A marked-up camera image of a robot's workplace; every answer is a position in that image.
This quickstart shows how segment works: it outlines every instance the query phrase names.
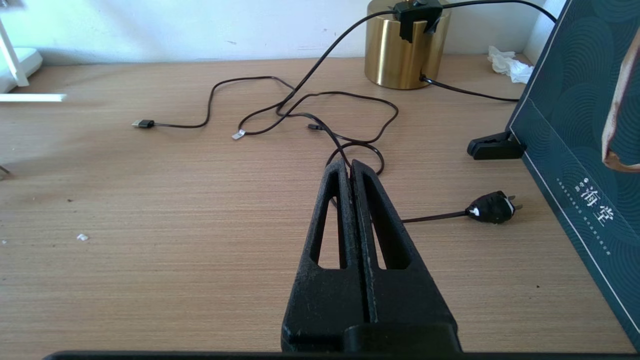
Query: power cord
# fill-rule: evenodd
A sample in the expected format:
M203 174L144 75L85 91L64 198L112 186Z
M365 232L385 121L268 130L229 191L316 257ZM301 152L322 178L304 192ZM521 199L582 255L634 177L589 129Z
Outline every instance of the power cord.
M441 220L446 218L469 217L480 222L502 224L510 220L516 210L522 209L522 205L513 205L511 202L515 196L507 196L503 192L493 192L480 196L463 211L455 213L433 215L430 217L410 218L402 220L403 223Z
M556 21L556 19L553 17L553 15L551 15L549 12L547 12L546 10L541 8L540 6L532 4L532 3L528 3L527 1L523 1L523 0L477 0L477 1L465 1L465 2L461 2L461 3L445 4L445 5L443 5L443 8L456 8L456 7L459 7L459 6L468 6L468 5L476 5L476 4L495 4L495 3L520 3L520 4L529 5L529 6L533 7L533 8L535 8L535 9L539 10L540 12L544 13L552 21L554 21L554 22ZM234 139L236 139L236 140L240 139L241 137L243 137L245 135L259 135L259 134L266 133L266 132L272 130L277 125L279 125L279 123L281 123L287 117L306 117L306 118L311 119L311 120L313 120L315 122L315 124L308 125L308 128L313 129L313 130L323 130L323 131L325 131L327 133L327 135L329 135L329 137L331 138L331 140L334 142L334 144L336 146L336 150L329 157L329 159L327 161L327 164L331 163L332 159L334 159L334 157L339 153L342 156L342 158L344 159L345 163L350 167L351 166L351 162L349 161L349 159L347 158L346 154L344 153L344 149L346 147L351 147L351 146L361 146L361 147L365 147L365 148L373 151L378 156L378 158L380 159L380 164L381 164L380 165L380 169L376 172L376 174L380 175L382 173L382 171L384 170L384 167L385 167L384 157L382 156L382 153L377 148L375 148L375 146L373 146L371 144L376 142L376 141L378 141L380 139L380 137L382 136L382 134L384 133L384 131L386 130L387 126L389 126L389 124L391 124L391 122L393 122L397 118L399 110L398 110L398 107L395 104L393 104L390 101L387 101L387 100L384 100L384 99L380 99L380 98L377 98L377 97L369 97L369 96L364 96L364 95L352 94L352 93L349 93L349 92L331 91L331 92L319 92L319 93L314 93L314 94L307 94L307 95L303 96L300 100L298 100L293 106L291 106L285 112L282 112L282 109L298 93L298 91L302 88L302 86L309 80L311 75L313 75L313 73L317 70L317 68L320 66L320 64L322 64L324 59L326 59L326 57L333 51L333 49L350 32L352 32L355 28L357 28L359 25L363 24L364 22L366 22L369 19L373 19L373 18L378 17L380 15L388 15L388 14L395 14L395 13L396 13L395 10L387 10L387 11L383 11L383 12L376 12L376 13L372 13L372 14L370 14L370 15L368 15L368 16L360 19L360 20L358 20L357 22L355 22L351 27L349 27L347 30L345 30L345 32L343 32L333 42L333 44L329 48L327 48L327 50L324 52L324 54L316 61L314 66L309 70L307 75L305 75L305 77L295 87L293 87L292 85L288 84L286 81L284 81L284 80L282 80L282 79L280 79L280 78L278 78L276 76L255 76L255 77L228 79L228 80L220 81L219 83L215 84L211 88L211 92L209 94L209 100L207 102L207 116L206 116L205 120L203 122L199 123L199 124L196 124L196 125L165 124L165 123L161 123L161 122L156 122L155 120L147 120L147 119L145 119L145 120L138 120L138 121L134 122L132 125L134 127L140 127L140 128L146 128L146 129L154 127L154 126L174 127L174 128L179 128L179 129L196 129L196 128L199 128L199 127L204 127L209 123L209 121L211 119L213 96L214 96L214 93L215 93L216 89L219 86L227 84L227 83L236 82L236 81L272 79L272 80L275 80L275 81L285 85L286 87L290 88L291 92L282 101L279 101L279 102L277 102L277 103L275 103L275 104L273 104L271 106L268 106L267 108L264 108L264 109L261 109L261 110L257 110L255 112L245 116L240 121L240 123L238 123L238 132L233 136ZM491 95L485 95L485 94L471 92L471 91L468 91L468 90L459 89L459 88L456 88L456 87L453 87L453 86L449 86L449 85L445 85L443 83L439 83L439 82L437 82L435 80L427 78L424 75L420 78L420 80L427 81L427 82L429 82L429 83L431 83L433 85L436 85L436 86L439 86L439 87L442 87L442 88L445 88L445 89L448 89L448 90L461 92L461 93L464 93L464 94L482 96L482 97L487 97L489 99L496 99L496 100L502 100L502 101L517 101L517 99L506 99L506 98L501 98L501 97L494 97L494 96L491 96ZM350 97L356 97L358 99L381 102L383 104L386 104L386 105L390 106L394 110L394 114L386 121L386 123L384 123L384 125L380 129L380 132L378 133L378 135L376 135L373 139L370 139L370 140L358 140L358 139L354 139L354 138L349 138L349 137L346 137L346 136L343 136L343 135L340 135L338 133L333 132L329 128L329 126L327 126L320 118L318 118L317 116L315 116L315 115L313 115L311 113L306 113L306 112L293 113L293 111L302 102L304 102L309 97L316 97L316 96L321 96L321 95L345 95L345 96L350 96ZM246 131L246 130L243 129L244 124L247 121L249 121L250 119L252 119L254 116L256 116L256 115L258 115L260 113L264 113L265 111L272 110L272 109L275 109L275 113L280 117L272 125L266 127L265 129L259 130L259 131ZM347 141L347 142L346 143L340 143L339 140L344 140L344 141ZM456 216L468 215L467 213L461 215L460 212L453 213L453 214L456 214ZM407 222L436 220L437 218L449 218L449 217L454 217L453 214L444 214L444 215L437 215L435 217L409 219L409 220L407 220Z

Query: black clamp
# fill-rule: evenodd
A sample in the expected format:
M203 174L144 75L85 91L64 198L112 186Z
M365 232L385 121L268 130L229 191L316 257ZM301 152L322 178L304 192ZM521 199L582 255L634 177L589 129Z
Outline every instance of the black clamp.
M425 33L433 34L442 15L442 5L438 0L402 1L394 6L394 14L400 22L400 37L413 43L413 23L426 21Z
M325 269L318 259L333 197L340 268ZM438 357L461 352L457 331L376 172L357 160L350 177L344 162L328 165L282 324L282 350Z
M467 147L474 160L520 159L526 150L511 131L473 139Z

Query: wooden desk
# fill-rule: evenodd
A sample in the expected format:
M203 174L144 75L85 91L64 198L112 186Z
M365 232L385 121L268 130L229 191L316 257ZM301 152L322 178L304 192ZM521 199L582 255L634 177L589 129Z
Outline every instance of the wooden desk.
M1 357L279 351L331 141L298 119L233 141L244 115L287 93L270 81L221 89L203 129L130 124L200 122L214 83L266 74L295 83L314 61L50 67L25 91L63 92L69 102L3 104L1 161L16 178L0 182ZM463 209L495 190L525 206L500 226L407 226L463 348L633 351L522 162L473 161L465 152L470 139L502 131L514 104L435 87L389 90L362 69L362 59L329 59L304 90L356 92L400 107L377 146L387 161L381 180L402 217ZM494 74L484 56L446 56L439 80L501 96L523 89ZM390 114L344 97L304 108L358 138L373 137ZM364 150L347 153L378 166ZM90 239L77 240L80 233ZM337 264L336 248L327 245L321 262Z

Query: brass container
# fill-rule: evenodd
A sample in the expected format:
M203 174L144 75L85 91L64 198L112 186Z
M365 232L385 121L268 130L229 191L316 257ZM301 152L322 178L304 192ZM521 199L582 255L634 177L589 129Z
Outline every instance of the brass container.
M389 10L398 0L372 0L367 13ZM426 21L413 24L413 43L400 37L400 22L393 15L381 15L367 21L364 73L369 80L385 88L416 89L429 84L420 75L436 79L447 37L451 10L442 12L436 32L425 34Z

